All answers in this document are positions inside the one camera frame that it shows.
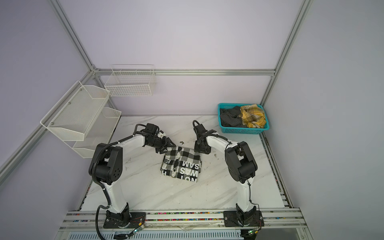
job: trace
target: black and white plaid shirt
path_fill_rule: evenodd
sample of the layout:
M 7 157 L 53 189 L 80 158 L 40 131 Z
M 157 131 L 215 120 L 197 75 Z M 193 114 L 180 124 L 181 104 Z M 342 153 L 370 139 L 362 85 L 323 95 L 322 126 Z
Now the black and white plaid shirt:
M 201 172 L 200 154 L 193 149 L 169 147 L 164 155 L 161 173 L 163 175 L 197 182 Z

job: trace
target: pile of clothes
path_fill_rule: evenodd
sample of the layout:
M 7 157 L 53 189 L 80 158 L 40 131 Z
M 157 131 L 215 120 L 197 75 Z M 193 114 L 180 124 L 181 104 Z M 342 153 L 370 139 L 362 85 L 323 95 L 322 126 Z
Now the pile of clothes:
M 220 119 L 223 127 L 264 128 L 266 124 L 265 112 L 257 104 L 220 108 Z

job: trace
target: laundry basket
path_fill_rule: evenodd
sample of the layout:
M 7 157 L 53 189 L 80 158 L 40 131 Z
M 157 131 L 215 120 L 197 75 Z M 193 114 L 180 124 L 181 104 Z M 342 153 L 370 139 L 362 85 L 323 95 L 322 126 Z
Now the laundry basket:
M 152 96 L 156 85 L 153 65 L 111 65 L 105 89 L 112 97 Z
M 253 103 L 248 103 L 248 104 L 245 104 L 245 103 L 219 103 L 218 105 L 218 123 L 221 127 L 221 131 L 224 132 L 224 133 L 243 133 L 243 134 L 260 134 L 262 133 L 263 131 L 265 130 L 268 130 L 269 129 L 269 123 L 268 123 L 268 119 L 266 117 L 266 114 L 265 114 L 265 121 L 266 121 L 266 124 L 264 126 L 264 128 L 250 128 L 250 127 L 223 127 L 221 125 L 221 119 L 220 119 L 220 108 L 221 109 L 230 109 L 230 108 L 233 108 L 235 106 L 244 106 L 244 105 L 252 105 Z

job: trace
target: turquoise plastic basket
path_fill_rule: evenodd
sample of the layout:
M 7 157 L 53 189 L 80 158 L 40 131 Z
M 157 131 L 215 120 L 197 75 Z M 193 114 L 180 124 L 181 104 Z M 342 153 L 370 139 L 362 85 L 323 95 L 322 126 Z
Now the turquoise plastic basket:
M 247 103 L 247 104 L 245 104 L 245 103 L 219 103 L 218 109 L 217 109 L 217 112 L 218 112 L 218 124 L 220 125 L 222 132 L 224 132 L 224 133 L 242 133 L 242 134 L 260 134 L 263 131 L 269 129 L 269 123 L 268 123 L 268 119 L 266 117 L 266 114 L 265 114 L 266 124 L 265 124 L 264 128 L 223 127 L 221 125 L 220 108 L 222 108 L 222 109 L 230 109 L 230 108 L 233 108 L 234 106 L 244 106 L 244 105 L 252 105 L 252 103 Z M 261 105 L 257 104 L 257 106 L 264 110 L 264 108 Z

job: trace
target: mesh shelf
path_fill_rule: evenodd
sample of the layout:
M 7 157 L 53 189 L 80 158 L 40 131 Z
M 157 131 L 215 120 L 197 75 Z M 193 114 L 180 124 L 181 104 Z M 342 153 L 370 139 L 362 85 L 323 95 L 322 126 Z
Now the mesh shelf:
M 108 90 L 81 85 L 47 126 L 41 124 L 62 141 L 83 141 L 108 99 Z
M 103 108 L 84 141 L 78 141 L 72 149 L 81 157 L 93 157 L 99 143 L 109 143 L 119 121 L 121 112 L 112 108 Z
M 113 97 L 152 96 L 156 85 L 152 65 L 111 65 L 112 74 L 105 89 Z

